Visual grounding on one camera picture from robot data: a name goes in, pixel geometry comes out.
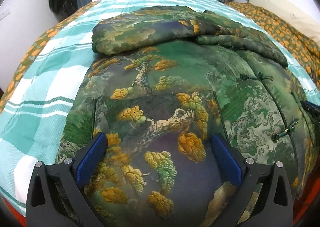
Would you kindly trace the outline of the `green landscape print padded jacket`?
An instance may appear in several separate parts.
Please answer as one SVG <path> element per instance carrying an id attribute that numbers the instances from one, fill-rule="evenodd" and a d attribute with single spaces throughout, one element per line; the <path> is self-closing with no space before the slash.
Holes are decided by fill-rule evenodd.
<path id="1" fill-rule="evenodd" d="M 101 20 L 96 53 L 66 118 L 56 162 L 104 133 L 84 185 L 109 226 L 209 226 L 236 187 L 215 162 L 222 134 L 245 158 L 281 161 L 294 200 L 319 144 L 306 93 L 263 32 L 186 6 Z"/>

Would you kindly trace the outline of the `orange red trousers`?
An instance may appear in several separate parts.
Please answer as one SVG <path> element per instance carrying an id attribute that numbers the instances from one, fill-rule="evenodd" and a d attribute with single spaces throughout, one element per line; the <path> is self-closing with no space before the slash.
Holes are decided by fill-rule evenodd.
<path id="1" fill-rule="evenodd" d="M 302 196 L 293 205 L 293 225 L 300 223 L 319 198 L 319 168 L 314 170 L 305 185 Z"/>

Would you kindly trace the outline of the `orange floral green quilt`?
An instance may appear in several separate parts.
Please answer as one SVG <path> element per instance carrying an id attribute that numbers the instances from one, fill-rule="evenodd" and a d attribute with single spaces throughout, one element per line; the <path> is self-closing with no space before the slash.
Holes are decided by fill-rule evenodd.
<path id="1" fill-rule="evenodd" d="M 283 45 L 319 87 L 319 45 L 276 14 L 250 3 L 229 2 L 227 6 L 244 14 Z"/>

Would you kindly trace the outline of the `teal white plaid bed sheet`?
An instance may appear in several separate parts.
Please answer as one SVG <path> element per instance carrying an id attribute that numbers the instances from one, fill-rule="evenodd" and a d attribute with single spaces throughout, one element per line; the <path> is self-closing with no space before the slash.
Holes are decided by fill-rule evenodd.
<path id="1" fill-rule="evenodd" d="M 96 57 L 94 26 L 101 20 L 146 7 L 186 6 L 230 18 L 265 33 L 287 59 L 306 100 L 319 101 L 309 75 L 294 57 L 243 14 L 216 0 L 101 0 L 45 32 L 24 56 L 1 100 L 1 194 L 19 215 L 25 215 L 33 166 L 56 164 L 66 118 L 84 76 Z"/>

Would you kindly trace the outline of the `white wall switch plate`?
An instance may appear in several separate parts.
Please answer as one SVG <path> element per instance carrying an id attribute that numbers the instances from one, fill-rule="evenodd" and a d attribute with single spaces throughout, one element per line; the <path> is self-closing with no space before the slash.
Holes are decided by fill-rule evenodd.
<path id="1" fill-rule="evenodd" d="M 10 9 L 7 8 L 3 12 L 0 12 L 0 20 L 3 20 L 6 16 L 8 16 L 11 13 Z"/>

